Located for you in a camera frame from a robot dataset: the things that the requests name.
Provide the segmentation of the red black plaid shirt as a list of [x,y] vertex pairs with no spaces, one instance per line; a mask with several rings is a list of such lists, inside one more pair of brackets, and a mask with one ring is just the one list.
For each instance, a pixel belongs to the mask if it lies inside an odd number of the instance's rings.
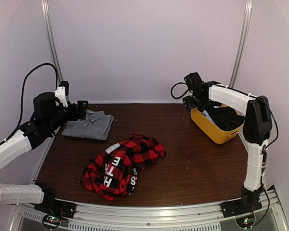
[[138,171],[166,157],[163,145],[153,137],[134,133],[91,159],[82,171],[80,184],[108,201],[130,196],[138,180]]

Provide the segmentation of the yellow plastic bin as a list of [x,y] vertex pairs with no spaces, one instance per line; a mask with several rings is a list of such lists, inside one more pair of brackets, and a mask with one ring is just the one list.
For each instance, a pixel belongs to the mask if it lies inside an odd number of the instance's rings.
[[241,125],[232,131],[220,130],[207,120],[202,112],[196,108],[191,110],[191,119],[216,144],[223,144],[234,138],[243,127],[243,125]]

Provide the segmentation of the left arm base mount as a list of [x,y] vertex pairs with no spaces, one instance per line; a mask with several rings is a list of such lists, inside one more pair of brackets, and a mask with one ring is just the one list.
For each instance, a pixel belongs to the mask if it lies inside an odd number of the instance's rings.
[[76,212],[76,204],[61,200],[55,200],[54,206],[42,204],[34,204],[34,209],[43,212],[42,225],[47,230],[54,230],[67,227],[69,219],[74,217]]

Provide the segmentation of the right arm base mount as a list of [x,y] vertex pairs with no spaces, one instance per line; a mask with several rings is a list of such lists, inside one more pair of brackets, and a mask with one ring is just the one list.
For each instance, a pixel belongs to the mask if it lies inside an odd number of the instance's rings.
[[220,204],[224,218],[235,217],[236,224],[243,229],[250,229],[256,221],[255,211],[262,208],[260,201],[252,205],[243,204],[242,199],[224,201]]

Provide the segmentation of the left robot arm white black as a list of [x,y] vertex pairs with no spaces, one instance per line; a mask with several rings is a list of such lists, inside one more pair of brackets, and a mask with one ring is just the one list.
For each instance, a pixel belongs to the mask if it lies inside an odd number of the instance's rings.
[[[65,93],[44,92],[33,99],[34,112],[29,121],[20,125],[15,133],[0,142],[0,170],[21,155],[36,149],[55,136],[55,131],[67,121],[84,119],[88,101],[70,103]],[[41,204],[48,213],[54,214],[60,204],[54,192],[40,184],[0,183],[0,206],[18,204]]]

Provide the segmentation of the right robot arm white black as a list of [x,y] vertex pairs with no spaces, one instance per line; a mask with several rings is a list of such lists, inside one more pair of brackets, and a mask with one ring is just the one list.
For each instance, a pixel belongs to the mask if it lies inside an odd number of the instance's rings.
[[[223,144],[236,136],[240,129],[243,130],[248,161],[237,208],[246,213],[255,206],[263,190],[266,150],[273,126],[268,99],[240,92],[216,81],[204,82],[197,72],[185,76],[184,81],[190,91],[190,95],[183,98],[184,107],[191,112],[193,122],[212,141]],[[222,109],[234,109],[236,115],[244,117],[244,123],[230,131],[222,129],[212,116],[203,115],[209,103],[219,103]]]

